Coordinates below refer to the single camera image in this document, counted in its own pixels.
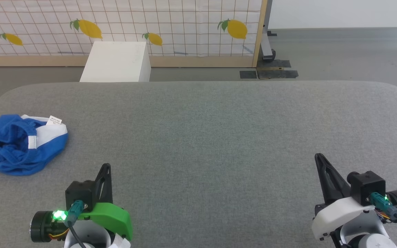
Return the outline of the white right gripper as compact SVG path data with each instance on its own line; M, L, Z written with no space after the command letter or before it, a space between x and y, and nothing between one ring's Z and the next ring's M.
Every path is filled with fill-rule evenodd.
M350 197L351 187L322 153L315 162L324 203L312 223L315 239L323 241L391 241L384 223L397 223L397 190L381 195L371 193L363 206Z

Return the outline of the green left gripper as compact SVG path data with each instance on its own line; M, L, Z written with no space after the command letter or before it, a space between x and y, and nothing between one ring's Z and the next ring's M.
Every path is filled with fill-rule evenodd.
M74 203L68 210L39 211L30 223L34 243L52 240L70 243L112 243L115 238L131 241L133 228L129 213L112 201L111 165L104 163L95 179L94 208Z

